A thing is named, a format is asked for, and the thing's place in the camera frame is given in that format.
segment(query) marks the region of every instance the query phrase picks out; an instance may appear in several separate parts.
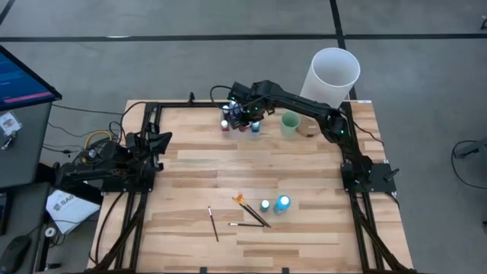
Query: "green cup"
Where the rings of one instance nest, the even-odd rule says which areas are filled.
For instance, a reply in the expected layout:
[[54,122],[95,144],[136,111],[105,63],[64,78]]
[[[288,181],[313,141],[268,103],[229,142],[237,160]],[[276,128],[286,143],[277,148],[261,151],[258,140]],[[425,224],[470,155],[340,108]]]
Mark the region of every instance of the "green cup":
[[284,113],[281,119],[281,133],[283,136],[293,135],[300,122],[301,119],[296,113],[291,111]]

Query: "blue paint bottle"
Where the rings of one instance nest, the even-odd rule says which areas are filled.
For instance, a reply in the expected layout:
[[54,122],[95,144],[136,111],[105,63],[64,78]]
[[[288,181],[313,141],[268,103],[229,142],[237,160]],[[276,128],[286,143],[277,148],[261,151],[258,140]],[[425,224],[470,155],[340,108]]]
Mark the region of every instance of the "blue paint bottle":
[[284,213],[286,209],[289,208],[290,205],[291,205],[291,199],[289,199],[289,197],[286,195],[280,195],[280,197],[277,198],[277,202],[274,205],[274,213],[280,215]]

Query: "white paper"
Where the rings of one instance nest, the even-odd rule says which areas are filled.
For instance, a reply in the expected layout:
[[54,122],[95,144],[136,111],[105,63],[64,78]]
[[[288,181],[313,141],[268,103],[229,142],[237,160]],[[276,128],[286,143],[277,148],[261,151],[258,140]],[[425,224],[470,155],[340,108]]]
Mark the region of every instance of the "white paper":
[[100,206],[92,202],[79,199],[72,194],[56,190],[47,198],[46,210],[55,221],[57,227],[63,234],[75,229],[90,215],[100,209]]
[[21,129],[22,125],[15,119],[11,112],[7,112],[0,116],[0,127],[3,129],[6,136],[10,136]]

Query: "bottle cap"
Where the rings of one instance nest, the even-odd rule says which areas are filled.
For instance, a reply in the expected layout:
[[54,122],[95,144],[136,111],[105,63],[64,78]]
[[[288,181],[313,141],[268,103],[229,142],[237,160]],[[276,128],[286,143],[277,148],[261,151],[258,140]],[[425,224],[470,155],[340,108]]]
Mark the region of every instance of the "bottle cap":
[[281,197],[281,204],[282,204],[282,205],[287,205],[287,204],[289,204],[289,197],[287,197],[287,196],[283,196],[283,197]]

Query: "gray carpet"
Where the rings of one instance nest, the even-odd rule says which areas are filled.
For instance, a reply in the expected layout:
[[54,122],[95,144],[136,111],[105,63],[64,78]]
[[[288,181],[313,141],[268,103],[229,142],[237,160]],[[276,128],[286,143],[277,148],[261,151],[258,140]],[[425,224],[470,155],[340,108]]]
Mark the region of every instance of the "gray carpet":
[[[345,34],[478,33],[487,2],[338,0]],[[1,37],[233,33],[334,33],[323,0],[16,0]],[[401,215],[415,268],[485,273],[487,191],[464,186],[450,166],[463,139],[487,136],[486,40],[346,40],[361,63],[359,99],[373,100],[397,175]],[[128,99],[208,98],[215,84],[270,79],[298,93],[310,60],[335,40],[3,43],[55,86],[60,104],[121,112]],[[117,116],[53,108],[50,121],[75,134]],[[46,143],[84,139],[49,128]],[[46,161],[68,161],[44,151]],[[468,182],[487,186],[485,159],[457,161]],[[49,252],[54,272],[82,271],[95,224],[83,224]]]

